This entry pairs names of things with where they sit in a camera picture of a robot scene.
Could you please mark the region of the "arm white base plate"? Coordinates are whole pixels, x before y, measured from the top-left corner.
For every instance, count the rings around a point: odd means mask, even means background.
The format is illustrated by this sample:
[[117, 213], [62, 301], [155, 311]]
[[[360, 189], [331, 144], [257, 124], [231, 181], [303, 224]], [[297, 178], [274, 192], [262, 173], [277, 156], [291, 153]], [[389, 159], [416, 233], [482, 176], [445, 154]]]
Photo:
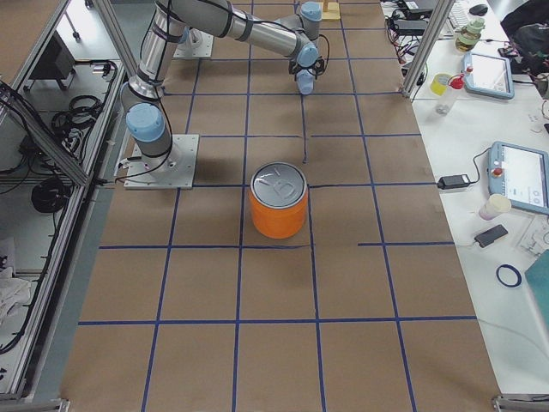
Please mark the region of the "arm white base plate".
[[196, 28], [185, 27], [173, 57], [175, 59], [211, 58], [214, 36]]
[[185, 189], [193, 186], [196, 170], [196, 157], [199, 147], [197, 134], [175, 134], [173, 136], [172, 152], [162, 167], [152, 171], [162, 161], [160, 157], [153, 161], [143, 157], [137, 144], [133, 148], [133, 156], [141, 157], [129, 164], [130, 177], [124, 180], [124, 188], [128, 190], [166, 190]]

